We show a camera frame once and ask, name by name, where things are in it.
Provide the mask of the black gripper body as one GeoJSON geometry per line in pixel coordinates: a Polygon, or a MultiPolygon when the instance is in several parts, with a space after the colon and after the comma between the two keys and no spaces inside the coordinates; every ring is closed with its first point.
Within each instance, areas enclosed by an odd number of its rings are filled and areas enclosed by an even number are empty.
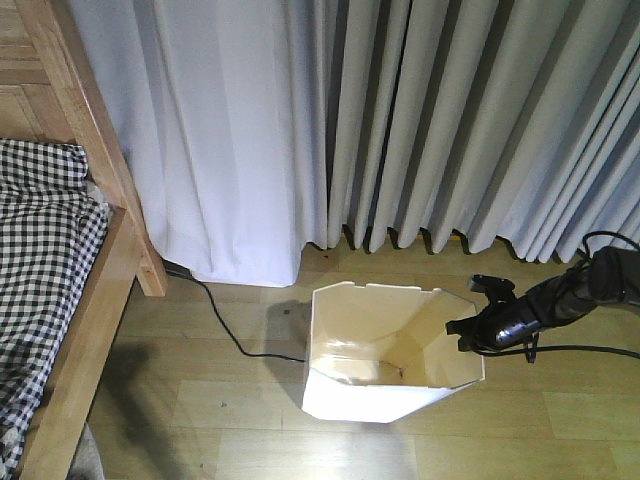
{"type": "Polygon", "coordinates": [[[478,316],[475,343],[481,349],[502,351],[523,344],[543,328],[524,297],[490,304],[478,316]]]}

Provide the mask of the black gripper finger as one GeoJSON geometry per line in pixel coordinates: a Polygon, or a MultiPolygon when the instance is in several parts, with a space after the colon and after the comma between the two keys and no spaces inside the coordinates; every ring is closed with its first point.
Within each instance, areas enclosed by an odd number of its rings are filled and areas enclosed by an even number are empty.
{"type": "Polygon", "coordinates": [[[480,321],[477,316],[465,319],[450,320],[445,324],[448,335],[475,336],[480,321]]]}
{"type": "Polygon", "coordinates": [[[457,341],[460,352],[478,352],[483,350],[483,346],[474,338],[461,336],[457,341]]]}

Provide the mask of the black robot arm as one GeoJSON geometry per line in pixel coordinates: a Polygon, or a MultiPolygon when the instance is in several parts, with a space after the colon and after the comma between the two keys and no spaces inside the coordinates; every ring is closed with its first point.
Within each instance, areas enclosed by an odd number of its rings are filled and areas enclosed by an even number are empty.
{"type": "Polygon", "coordinates": [[[513,282],[499,277],[476,274],[469,288],[489,304],[475,316],[446,323],[446,333],[459,337],[458,349],[495,354],[521,345],[532,362],[541,332],[567,326],[600,305],[639,305],[639,252],[603,247],[521,297],[513,282]]]}

